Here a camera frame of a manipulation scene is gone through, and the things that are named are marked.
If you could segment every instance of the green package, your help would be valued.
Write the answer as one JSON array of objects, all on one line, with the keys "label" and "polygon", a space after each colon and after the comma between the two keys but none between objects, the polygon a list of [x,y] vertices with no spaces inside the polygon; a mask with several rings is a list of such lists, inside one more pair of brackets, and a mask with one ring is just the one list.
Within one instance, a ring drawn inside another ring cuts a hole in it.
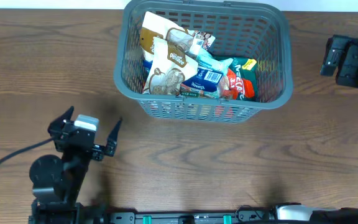
[{"label": "green package", "polygon": [[256,101],[258,98],[258,85],[256,82],[255,71],[257,69],[257,61],[254,59],[243,58],[243,57],[226,57],[218,56],[214,57],[216,60],[225,60],[227,58],[233,58],[233,62],[230,64],[229,68],[236,74],[237,78],[249,80],[252,83],[254,88],[255,96],[252,98],[244,97],[243,94],[240,94],[237,97],[237,100],[246,100],[246,101]]}]

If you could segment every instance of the basket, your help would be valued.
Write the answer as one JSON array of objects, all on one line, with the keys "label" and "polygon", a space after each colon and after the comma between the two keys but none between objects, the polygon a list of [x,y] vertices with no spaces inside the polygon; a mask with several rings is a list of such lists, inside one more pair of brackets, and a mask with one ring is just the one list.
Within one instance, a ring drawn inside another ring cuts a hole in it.
[{"label": "basket", "polygon": [[[213,55],[256,59],[257,101],[141,94],[148,74],[142,66],[139,34],[147,11],[184,28],[213,34]],[[147,114],[156,118],[243,122],[260,110],[284,105],[291,97],[288,21],[281,11],[266,4],[133,0],[124,10],[114,82],[123,95],[137,100]]]}]

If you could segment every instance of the brown and white snack bag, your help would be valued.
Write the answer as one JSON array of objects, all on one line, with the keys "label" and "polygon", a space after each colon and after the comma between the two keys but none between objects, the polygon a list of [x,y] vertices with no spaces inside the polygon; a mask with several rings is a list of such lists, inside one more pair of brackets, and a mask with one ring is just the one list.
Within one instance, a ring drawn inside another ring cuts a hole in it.
[{"label": "brown and white snack bag", "polygon": [[180,84],[197,74],[198,63],[166,40],[154,37],[154,59],[143,94],[179,95]]},{"label": "brown and white snack bag", "polygon": [[195,56],[201,47],[208,50],[215,40],[211,34],[182,28],[169,19],[146,12],[140,30],[139,42],[144,51],[144,58],[148,62],[151,62],[154,57],[154,37],[164,39],[182,52]]}]

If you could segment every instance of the wooden tabletop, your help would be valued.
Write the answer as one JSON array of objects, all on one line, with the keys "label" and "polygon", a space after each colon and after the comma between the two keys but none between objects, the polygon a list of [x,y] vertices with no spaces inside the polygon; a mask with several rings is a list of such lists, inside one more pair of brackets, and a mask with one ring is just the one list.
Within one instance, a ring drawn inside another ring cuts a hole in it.
[{"label": "wooden tabletop", "polygon": [[[0,158],[47,139],[49,122],[73,105],[74,118],[99,118],[100,144],[124,118],[116,156],[90,165],[85,205],[107,185],[112,205],[138,211],[358,207],[358,89],[319,75],[327,38],[358,37],[358,13],[285,15],[292,98],[220,124],[151,118],[119,93],[112,71],[122,11],[0,10]],[[29,168],[45,154],[60,155],[50,143],[0,166],[0,223],[26,223]]]}]

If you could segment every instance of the white background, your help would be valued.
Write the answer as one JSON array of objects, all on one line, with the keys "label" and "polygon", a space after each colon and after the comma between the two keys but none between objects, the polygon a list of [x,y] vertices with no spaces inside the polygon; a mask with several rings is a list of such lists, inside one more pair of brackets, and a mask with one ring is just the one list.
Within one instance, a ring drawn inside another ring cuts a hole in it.
[{"label": "white background", "polygon": [[[123,9],[130,0],[0,0],[0,8]],[[358,12],[358,0],[237,0],[260,2],[282,11]]]}]

